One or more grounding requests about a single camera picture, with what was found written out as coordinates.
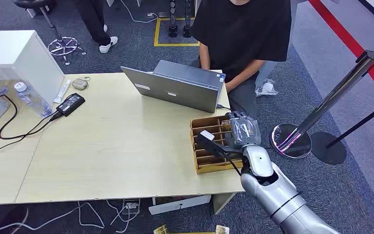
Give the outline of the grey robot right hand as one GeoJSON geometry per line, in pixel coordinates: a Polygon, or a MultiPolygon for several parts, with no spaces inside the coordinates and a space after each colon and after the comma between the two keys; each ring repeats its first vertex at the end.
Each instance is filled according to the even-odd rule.
{"type": "Polygon", "coordinates": [[[225,114],[230,122],[231,133],[225,134],[227,146],[240,149],[245,145],[260,145],[262,141],[258,121],[246,112],[233,111],[225,114]]]}

